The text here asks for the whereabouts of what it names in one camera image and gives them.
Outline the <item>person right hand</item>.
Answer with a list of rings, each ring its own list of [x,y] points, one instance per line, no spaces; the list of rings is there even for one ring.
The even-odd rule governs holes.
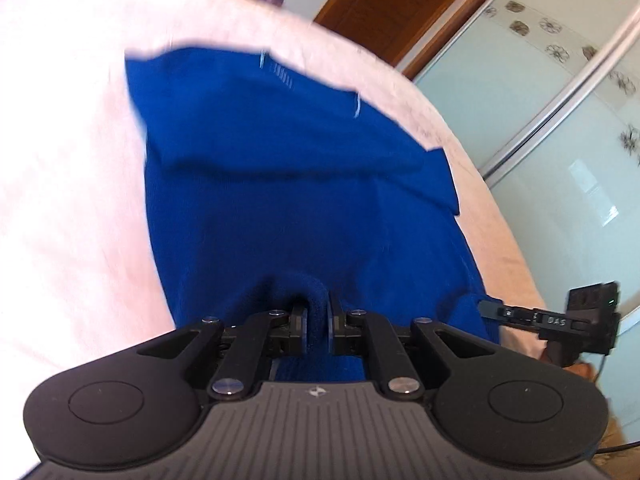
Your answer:
[[[601,365],[595,368],[591,363],[578,359],[573,364],[570,364],[570,366],[564,367],[564,370],[596,384],[601,376],[604,363],[605,360],[602,360]]]

